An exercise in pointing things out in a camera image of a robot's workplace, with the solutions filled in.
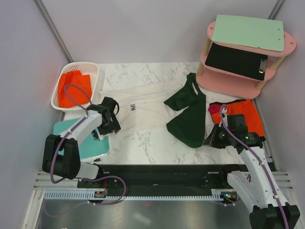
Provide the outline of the dark green t shirt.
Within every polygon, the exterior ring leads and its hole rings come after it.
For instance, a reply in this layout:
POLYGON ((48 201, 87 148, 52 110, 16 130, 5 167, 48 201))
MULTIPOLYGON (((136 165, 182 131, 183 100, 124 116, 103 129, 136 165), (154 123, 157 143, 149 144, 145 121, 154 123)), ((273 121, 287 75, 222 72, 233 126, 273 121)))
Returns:
POLYGON ((188 74, 185 85, 164 104, 174 111, 183 110, 166 124, 168 132, 188 147, 201 147, 205 137, 206 95, 197 84, 196 74, 188 74))

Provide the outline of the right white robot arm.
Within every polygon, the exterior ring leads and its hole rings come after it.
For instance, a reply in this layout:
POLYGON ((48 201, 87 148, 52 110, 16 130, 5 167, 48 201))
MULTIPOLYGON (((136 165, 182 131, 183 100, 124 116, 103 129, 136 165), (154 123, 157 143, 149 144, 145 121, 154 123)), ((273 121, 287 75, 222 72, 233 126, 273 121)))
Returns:
POLYGON ((249 177, 243 172, 225 171, 218 176, 222 187, 232 187, 249 210, 254 229, 293 229, 299 218, 297 205, 290 205, 268 165, 263 142, 255 132, 249 132, 244 115, 220 114, 203 144, 224 149, 232 146, 244 161, 249 177))

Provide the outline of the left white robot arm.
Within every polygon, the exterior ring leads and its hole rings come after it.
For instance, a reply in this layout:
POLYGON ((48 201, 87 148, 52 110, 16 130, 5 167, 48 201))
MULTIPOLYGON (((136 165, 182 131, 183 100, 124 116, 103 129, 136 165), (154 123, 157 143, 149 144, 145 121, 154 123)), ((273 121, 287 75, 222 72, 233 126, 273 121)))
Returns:
POLYGON ((51 182, 81 178, 93 187, 101 187, 105 177, 95 164, 81 162, 79 146, 95 130, 97 136, 118 133, 121 126, 116 118, 119 104, 105 97, 101 104, 85 108, 85 115, 59 135, 50 134, 45 140, 42 170, 50 174, 51 182))

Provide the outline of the magenta t shirt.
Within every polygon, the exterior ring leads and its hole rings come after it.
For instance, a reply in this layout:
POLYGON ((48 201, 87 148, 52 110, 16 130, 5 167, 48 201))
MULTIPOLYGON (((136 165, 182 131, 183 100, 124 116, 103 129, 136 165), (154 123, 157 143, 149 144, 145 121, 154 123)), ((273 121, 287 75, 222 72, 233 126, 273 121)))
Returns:
POLYGON ((222 104, 217 104, 217 103, 209 104, 208 112, 210 113, 210 115, 219 113, 221 106, 222 104))

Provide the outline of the orange t shirt pile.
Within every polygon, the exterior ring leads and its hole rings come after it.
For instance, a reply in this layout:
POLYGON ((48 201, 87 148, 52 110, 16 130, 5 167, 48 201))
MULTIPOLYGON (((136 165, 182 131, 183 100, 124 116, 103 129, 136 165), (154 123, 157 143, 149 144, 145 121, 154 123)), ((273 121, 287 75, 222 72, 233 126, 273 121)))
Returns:
MULTIPOLYGON (((244 115, 245 123, 248 127, 249 132, 255 132, 261 138, 265 137, 260 115, 251 100, 235 100, 226 103, 226 107, 227 113, 229 115, 244 115)), ((211 118, 215 124, 220 124, 221 118, 219 113, 211 115, 211 118)))

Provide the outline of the teal cutting board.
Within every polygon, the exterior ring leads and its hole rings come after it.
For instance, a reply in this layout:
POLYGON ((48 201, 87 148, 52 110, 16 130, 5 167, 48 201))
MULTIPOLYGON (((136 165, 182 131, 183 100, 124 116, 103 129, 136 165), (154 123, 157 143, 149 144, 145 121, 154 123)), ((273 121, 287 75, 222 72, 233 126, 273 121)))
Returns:
MULTIPOLYGON (((71 119, 66 121, 57 122, 53 127, 53 134, 59 135, 61 132, 68 129, 75 124, 78 119, 71 119)), ((108 137, 104 137, 102 140, 95 140, 93 135, 90 134, 79 146, 80 159, 83 162, 93 162, 100 158, 102 155, 108 153, 110 149, 108 137)))

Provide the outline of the orange t shirt in basket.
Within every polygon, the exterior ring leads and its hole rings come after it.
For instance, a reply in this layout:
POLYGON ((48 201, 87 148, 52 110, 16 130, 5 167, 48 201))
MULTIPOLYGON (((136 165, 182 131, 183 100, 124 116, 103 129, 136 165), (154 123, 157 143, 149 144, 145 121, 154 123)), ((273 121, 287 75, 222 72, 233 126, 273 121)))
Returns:
MULTIPOLYGON (((79 88, 81 88, 89 98, 92 96, 92 89, 91 89, 91 78, 89 74, 82 74, 80 70, 74 70, 67 73, 63 73, 59 80, 58 84, 58 106, 61 108, 71 108, 76 106, 64 91, 64 87, 67 84, 73 84, 79 88)), ((66 89, 70 98, 72 98, 78 104, 87 104, 89 99, 87 96, 81 92, 79 89, 68 86, 66 89)))

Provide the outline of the white plastic laundry basket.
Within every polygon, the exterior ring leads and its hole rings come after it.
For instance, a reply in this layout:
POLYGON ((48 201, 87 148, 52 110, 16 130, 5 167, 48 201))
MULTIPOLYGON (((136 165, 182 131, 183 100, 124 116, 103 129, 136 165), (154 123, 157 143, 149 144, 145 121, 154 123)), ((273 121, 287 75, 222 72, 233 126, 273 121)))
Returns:
POLYGON ((74 84, 83 89, 90 99, 92 99, 97 86, 99 73, 99 66, 92 62, 72 62, 64 66, 51 98, 53 108, 63 112, 80 110, 79 107, 67 98, 64 93, 64 86, 69 83, 74 84))

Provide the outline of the pink two-tier shelf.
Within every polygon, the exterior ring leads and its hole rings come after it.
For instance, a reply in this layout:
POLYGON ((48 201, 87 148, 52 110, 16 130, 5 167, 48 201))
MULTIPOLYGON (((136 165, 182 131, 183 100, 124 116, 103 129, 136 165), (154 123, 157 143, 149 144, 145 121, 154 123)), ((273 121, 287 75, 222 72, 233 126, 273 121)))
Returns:
POLYGON ((212 39, 215 22, 207 29, 207 38, 197 70, 197 83, 205 90, 243 98, 256 98, 274 77, 276 69, 296 48, 292 35, 284 32, 284 50, 276 52, 212 39))

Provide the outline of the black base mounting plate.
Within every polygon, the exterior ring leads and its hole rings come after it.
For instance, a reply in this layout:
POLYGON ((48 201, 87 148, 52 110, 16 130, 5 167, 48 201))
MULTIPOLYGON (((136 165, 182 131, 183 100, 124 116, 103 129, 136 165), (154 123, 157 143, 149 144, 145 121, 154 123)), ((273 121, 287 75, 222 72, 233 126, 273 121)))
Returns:
POLYGON ((214 189, 232 189, 228 176, 250 173, 256 190, 266 191, 270 182, 261 166, 245 165, 96 165, 97 174, 79 181, 78 188, 105 189, 108 196, 194 197, 210 196, 214 189))

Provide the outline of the black clipboard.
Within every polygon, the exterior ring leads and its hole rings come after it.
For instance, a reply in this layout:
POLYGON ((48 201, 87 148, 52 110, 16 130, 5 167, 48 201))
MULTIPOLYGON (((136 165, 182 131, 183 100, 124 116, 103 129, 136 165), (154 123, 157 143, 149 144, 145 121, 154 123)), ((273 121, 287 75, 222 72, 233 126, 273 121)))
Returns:
POLYGON ((205 64, 219 70, 262 81, 265 77, 267 55, 229 48, 213 43, 205 64))

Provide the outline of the mint green board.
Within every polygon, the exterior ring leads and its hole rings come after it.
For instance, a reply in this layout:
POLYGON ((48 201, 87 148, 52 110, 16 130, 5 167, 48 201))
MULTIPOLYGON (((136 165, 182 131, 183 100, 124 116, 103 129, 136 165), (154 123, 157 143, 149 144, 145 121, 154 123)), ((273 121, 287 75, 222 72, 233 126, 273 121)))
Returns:
POLYGON ((217 15, 212 40, 277 52, 285 46, 282 21, 234 15, 217 15))

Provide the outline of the aluminium frame rail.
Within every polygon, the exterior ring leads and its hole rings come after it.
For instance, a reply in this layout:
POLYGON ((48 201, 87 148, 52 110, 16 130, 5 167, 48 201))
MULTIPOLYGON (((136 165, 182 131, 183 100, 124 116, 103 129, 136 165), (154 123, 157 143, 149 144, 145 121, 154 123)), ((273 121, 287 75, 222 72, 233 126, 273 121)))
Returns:
POLYGON ((189 189, 198 191, 211 191, 212 189, 232 189, 227 181, 227 173, 221 171, 118 171, 109 174, 102 172, 102 181, 85 181, 83 179, 64 179, 58 184, 51 181, 50 175, 40 172, 35 181, 35 187, 44 189, 105 189, 108 191, 121 191, 127 187, 128 191, 135 189, 174 191, 189 189))

